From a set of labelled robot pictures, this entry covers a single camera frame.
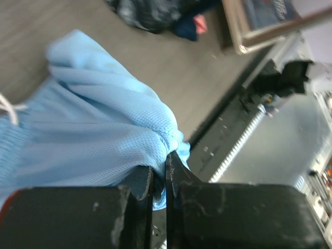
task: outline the dark blue fabric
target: dark blue fabric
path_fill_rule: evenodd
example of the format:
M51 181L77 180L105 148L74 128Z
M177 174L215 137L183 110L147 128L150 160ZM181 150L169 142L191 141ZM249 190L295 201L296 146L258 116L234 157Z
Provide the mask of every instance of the dark blue fabric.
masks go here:
M221 0L206 0L201 2L189 13L183 15L173 26L172 31L175 35L192 41L197 41L196 25L193 18L203 12L214 8L217 4L221 4Z

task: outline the pink cloth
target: pink cloth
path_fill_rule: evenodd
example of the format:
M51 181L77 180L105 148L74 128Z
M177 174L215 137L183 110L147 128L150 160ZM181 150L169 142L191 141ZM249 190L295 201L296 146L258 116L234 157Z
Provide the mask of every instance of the pink cloth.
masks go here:
M208 31L208 27L206 26L206 20L203 15L197 15L193 18L193 21L196 25L196 33L203 34Z

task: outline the black machine part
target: black machine part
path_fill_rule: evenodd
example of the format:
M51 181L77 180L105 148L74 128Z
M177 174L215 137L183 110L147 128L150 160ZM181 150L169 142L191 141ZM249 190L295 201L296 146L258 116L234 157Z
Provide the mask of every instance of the black machine part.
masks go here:
M203 183L175 152L165 169L168 248L328 248L306 197L293 187ZM137 170L132 174L146 177L132 190L15 192L0 213L0 248L150 248L153 174Z

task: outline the black plastic part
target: black plastic part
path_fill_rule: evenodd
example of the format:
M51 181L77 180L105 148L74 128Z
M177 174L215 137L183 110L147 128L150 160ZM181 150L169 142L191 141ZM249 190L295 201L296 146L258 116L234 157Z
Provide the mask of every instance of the black plastic part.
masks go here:
M328 248L305 195L293 187L184 184L181 201L182 248Z
M125 185L17 191L0 213L0 248L150 248L153 174L133 173L137 198Z
M174 151L167 156L165 164L167 189L167 244L168 248L183 248L183 220L179 189L183 184L201 183L181 162Z
M253 82L254 91L280 97L288 97L293 93L305 94L305 82L308 81L306 73L311 63L312 61L292 61L285 65L282 73L260 74Z
M253 82L247 87L243 88L239 94L240 102L243 108L247 111L251 111L253 104L256 104L254 98L266 94L267 92L274 92L274 85L280 80L281 74L276 69L276 65L273 60L270 60L257 75Z

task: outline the gray metal panel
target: gray metal panel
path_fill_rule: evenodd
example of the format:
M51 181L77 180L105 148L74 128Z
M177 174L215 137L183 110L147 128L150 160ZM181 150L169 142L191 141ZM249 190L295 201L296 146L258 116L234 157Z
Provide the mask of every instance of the gray metal panel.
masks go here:
M330 128L316 98L294 95L263 118L219 182L295 186L327 139Z

